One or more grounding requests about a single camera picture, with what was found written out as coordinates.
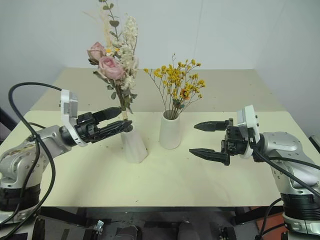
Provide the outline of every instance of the flower arrangement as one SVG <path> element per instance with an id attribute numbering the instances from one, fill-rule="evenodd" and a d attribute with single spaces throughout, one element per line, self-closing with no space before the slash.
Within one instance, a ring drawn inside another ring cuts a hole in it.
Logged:
<path id="1" fill-rule="evenodd" d="M 190 104 L 203 97 L 200 89 L 204 88 L 206 83 L 203 79 L 199 79 L 198 73 L 191 73 L 193 69 L 200 66 L 201 63 L 194 59 L 191 61 L 187 59 L 184 63 L 179 61 L 175 66 L 174 54 L 172 64 L 163 65 L 154 71 L 144 69 L 158 88 L 165 111 L 169 105 L 169 120 L 176 119 Z"/>
<path id="2" fill-rule="evenodd" d="M 89 62 L 97 66 L 93 73 L 107 83 L 108 90 L 113 91 L 111 98 L 119 98 L 123 120 L 127 120 L 127 110 L 132 113 L 130 104 L 137 97 L 131 90 L 135 86 L 138 69 L 138 58 L 135 57 L 138 26 L 136 19 L 128 16 L 122 31 L 119 31 L 120 22 L 112 12 L 114 4 L 108 0 L 98 1 L 101 3 L 100 17 L 106 45 L 96 42 L 88 49 Z"/>

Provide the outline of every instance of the table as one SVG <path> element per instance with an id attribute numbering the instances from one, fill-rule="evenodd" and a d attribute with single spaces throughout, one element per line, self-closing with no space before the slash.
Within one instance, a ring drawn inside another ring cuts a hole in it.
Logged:
<path id="1" fill-rule="evenodd" d="M 77 94 L 79 111 L 99 111 L 119 105 L 111 100 L 112 91 L 93 74 L 94 68 L 67 67 L 53 85 Z M 254 104 L 256 111 L 286 111 L 266 87 L 254 69 L 197 70 L 206 87 L 201 89 L 203 99 L 191 104 L 187 112 L 236 112 Z M 163 112 L 164 106 L 153 81 L 138 70 L 133 93 L 138 96 L 131 105 L 134 112 Z M 31 110 L 59 111 L 60 93 L 48 89 Z"/>
<path id="2" fill-rule="evenodd" d="M 320 155 L 285 111 L 261 111 L 260 131 L 283 131 L 295 135 L 304 152 L 320 164 Z M 46 127 L 62 125 L 58 111 L 30 111 L 26 119 Z M 235 207 L 267 206 L 280 194 L 270 167 L 252 158 L 231 157 L 230 166 L 206 161 L 189 148 L 220 150 L 224 131 L 203 132 L 193 128 L 200 122 L 228 118 L 235 112 L 185 112 L 181 115 L 181 145 L 172 150 L 158 143 L 160 112 L 129 115 L 149 152 L 140 164 L 128 163 L 119 135 L 88 146 L 74 147 L 55 158 L 56 182 L 44 206 L 60 207 Z M 0 146 L 0 154 L 28 136 L 19 123 Z M 48 166 L 41 182 L 42 197 L 49 186 Z"/>

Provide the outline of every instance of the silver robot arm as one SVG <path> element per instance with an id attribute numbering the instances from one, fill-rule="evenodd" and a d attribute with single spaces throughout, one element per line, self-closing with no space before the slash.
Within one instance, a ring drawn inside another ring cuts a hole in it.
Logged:
<path id="1" fill-rule="evenodd" d="M 211 149 L 196 148 L 189 151 L 206 160 L 221 162 L 228 166 L 230 156 L 240 155 L 249 158 L 253 155 L 255 162 L 264 162 L 254 154 L 251 142 L 255 141 L 260 152 L 268 158 L 290 158 L 314 164 L 303 152 L 301 142 L 287 132 L 264 132 L 260 134 L 258 116 L 252 105 L 237 112 L 237 126 L 233 119 L 225 121 L 202 122 L 196 129 L 214 132 L 226 131 L 221 141 L 221 152 Z M 319 175 L 317 170 L 306 165 L 285 160 L 272 160 L 283 170 L 305 182 L 317 192 Z M 296 181 L 271 167 L 276 186 L 283 200 L 283 218 L 288 232 L 282 234 L 283 240 L 306 240 L 320 238 L 320 204 L 318 197 Z"/>
<path id="2" fill-rule="evenodd" d="M 73 146 L 85 147 L 130 129 L 132 121 L 116 121 L 99 128 L 104 120 L 115 118 L 121 113 L 119 107 L 110 107 L 95 113 L 87 112 L 78 116 L 78 99 L 68 90 L 61 91 L 61 119 L 64 126 L 50 126 L 37 132 L 48 148 L 52 158 L 69 152 Z M 19 212 L 7 223 L 23 221 L 39 202 L 40 184 L 49 158 L 40 146 L 40 155 L 20 198 L 27 174 L 36 158 L 36 144 L 28 137 L 0 156 L 0 224 L 10 217 L 19 206 Z"/>

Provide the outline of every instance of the wire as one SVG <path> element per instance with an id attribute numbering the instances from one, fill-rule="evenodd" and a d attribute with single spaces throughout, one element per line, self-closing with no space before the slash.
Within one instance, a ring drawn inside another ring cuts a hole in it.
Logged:
<path id="1" fill-rule="evenodd" d="M 42 126 L 42 125 L 40 125 L 40 124 L 38 124 L 38 123 L 34 123 L 34 122 L 29 122 L 29 124 L 30 124 L 30 125 L 33 125 L 33 126 L 36 126 L 36 127 L 38 127 L 38 128 L 41 128 L 41 129 L 45 129 L 45 128 L 46 128 L 45 126 Z"/>
<path id="2" fill-rule="evenodd" d="M 45 195 L 39 201 L 39 203 L 36 205 L 36 207 L 31 211 L 31 213 L 23 221 L 21 221 L 14 229 L 12 229 L 6 236 L 0 238 L 1 240 L 8 240 L 23 224 L 25 224 L 30 219 L 30 217 L 32 217 L 39 210 L 41 205 L 45 202 L 45 200 L 49 196 L 49 194 L 50 194 L 50 192 L 51 192 L 51 190 L 52 190 L 52 188 L 54 186 L 55 179 L 56 179 L 56 167 L 55 167 L 55 163 L 54 163 L 53 157 L 52 157 L 49 149 L 47 148 L 46 144 L 41 139 L 41 137 L 33 129 L 33 127 L 27 122 L 27 120 L 19 112 L 19 110 L 16 107 L 16 105 L 14 103 L 14 100 L 13 100 L 13 92 L 14 92 L 14 90 L 17 89 L 18 87 L 27 86 L 27 85 L 44 86 L 44 87 L 56 89 L 58 91 L 61 91 L 62 89 L 59 88 L 59 87 L 52 86 L 52 85 L 45 84 L 45 83 L 41 83 L 41 82 L 22 82 L 22 83 L 18 83 L 16 85 L 14 85 L 13 87 L 11 87 L 10 90 L 9 90 L 9 93 L 8 93 L 9 103 L 10 103 L 10 106 L 12 107 L 13 111 L 19 117 L 21 122 L 29 129 L 31 134 L 35 137 L 35 141 L 36 140 L 38 141 L 38 143 L 41 145 L 42 149 L 44 150 L 45 154 L 47 155 L 47 157 L 49 159 L 50 166 L 51 166 L 51 181 L 50 181 L 50 185 L 49 185 L 48 190 L 46 191 Z"/>
<path id="3" fill-rule="evenodd" d="M 38 163 L 38 160 L 39 160 L 39 156 L 40 156 L 40 147 L 39 147 L 39 142 L 38 140 L 34 140 L 34 143 L 35 143 L 35 158 L 34 158 L 34 161 L 33 161 L 33 164 L 29 170 L 29 172 L 27 173 L 26 177 L 25 177 L 25 180 L 23 182 L 23 185 L 22 185 L 22 188 L 21 188 L 21 191 L 20 191 L 20 200 L 22 200 L 22 198 L 25 196 L 25 191 L 26 191 L 26 186 L 27 186 L 27 183 L 29 181 L 29 178 L 31 176 L 31 173 L 33 172 L 33 170 L 35 169 L 36 167 L 36 164 Z M 17 213 L 19 212 L 19 209 L 20 209 L 20 202 L 17 204 L 14 212 L 11 214 L 11 216 L 9 216 L 7 219 L 3 220 L 1 223 L 0 223 L 0 229 L 4 226 L 4 224 L 6 224 L 7 222 L 9 222 L 11 219 L 13 219 Z"/>
<path id="4" fill-rule="evenodd" d="M 269 229 L 265 230 L 262 234 L 262 237 L 268 233 L 270 233 L 271 231 L 275 230 L 275 229 L 278 229 L 278 228 L 281 228 L 281 227 L 284 227 L 285 224 L 284 223 L 281 223 L 281 224 L 278 224 L 278 225 L 275 225 L 273 227 L 270 227 Z"/>
<path id="5" fill-rule="evenodd" d="M 318 165 L 315 165 L 315 164 L 312 164 L 312 163 L 306 162 L 306 161 L 288 158 L 288 157 L 275 156 L 275 157 L 269 157 L 269 160 L 282 160 L 282 161 L 286 161 L 286 162 L 293 162 L 293 163 L 306 165 L 308 167 L 320 170 L 320 166 L 318 166 Z"/>
<path id="6" fill-rule="evenodd" d="M 277 169 L 279 172 L 283 173 L 284 175 L 286 175 L 287 177 L 291 178 L 292 180 L 296 181 L 298 184 L 300 184 L 302 187 L 308 189 L 311 193 L 313 193 L 314 195 L 316 195 L 318 198 L 320 198 L 320 193 L 316 190 L 314 190 L 312 187 L 310 187 L 308 184 L 306 184 L 304 181 L 300 180 L 299 178 L 297 178 L 296 176 L 294 176 L 293 174 L 291 174 L 290 172 L 284 170 L 282 167 L 278 166 L 277 164 L 275 164 L 274 162 L 272 162 L 271 160 L 269 160 L 266 156 L 264 156 L 261 152 L 259 152 L 259 150 L 254 147 L 253 148 L 253 152 L 258 155 L 262 160 L 264 160 L 267 164 L 269 164 L 271 167 Z"/>
<path id="7" fill-rule="evenodd" d="M 255 236 L 255 240 L 260 240 L 262 238 L 262 235 L 263 235 L 263 233 L 265 231 L 266 224 L 267 224 L 267 217 L 269 216 L 270 211 L 273 208 L 273 206 L 276 205 L 280 201 L 282 201 L 282 199 L 278 198 L 273 203 L 271 203 L 270 206 L 266 209 L 260 233 L 259 233 L 259 235 Z"/>

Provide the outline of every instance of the white vase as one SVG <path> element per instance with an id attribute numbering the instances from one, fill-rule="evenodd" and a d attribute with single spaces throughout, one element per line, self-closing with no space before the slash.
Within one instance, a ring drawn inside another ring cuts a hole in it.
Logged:
<path id="1" fill-rule="evenodd" d="M 181 142 L 180 115 L 174 120 L 169 120 L 171 110 L 162 114 L 159 142 L 165 149 L 175 149 Z"/>
<path id="2" fill-rule="evenodd" d="M 146 146 L 134 126 L 131 131 L 121 133 L 121 140 L 129 163 L 139 164 L 148 156 Z"/>

